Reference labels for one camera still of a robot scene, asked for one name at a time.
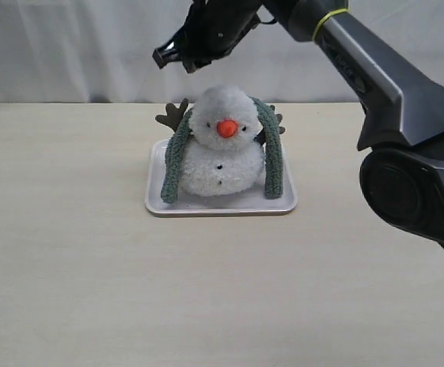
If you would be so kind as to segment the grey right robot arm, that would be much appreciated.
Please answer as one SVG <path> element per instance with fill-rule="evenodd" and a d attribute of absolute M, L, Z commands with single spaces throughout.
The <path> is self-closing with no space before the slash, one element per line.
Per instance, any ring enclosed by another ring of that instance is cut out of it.
<path fill-rule="evenodd" d="M 365 114 L 358 150 L 363 197 L 391 226 L 444 249 L 444 86 L 348 11 L 346 1 L 194 1 L 153 58 L 189 73 L 228 56 L 256 28 L 258 10 L 299 42 L 313 42 L 355 92 Z"/>

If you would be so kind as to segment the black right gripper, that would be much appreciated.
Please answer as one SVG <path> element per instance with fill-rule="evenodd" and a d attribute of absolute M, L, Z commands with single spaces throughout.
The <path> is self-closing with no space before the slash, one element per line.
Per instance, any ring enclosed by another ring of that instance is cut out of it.
<path fill-rule="evenodd" d="M 194 1 L 183 25 L 183 37 L 172 37 L 156 47 L 154 62 L 160 70 L 170 63 L 182 63 L 188 74 L 195 73 L 232 52 L 261 6 L 260 1 Z"/>

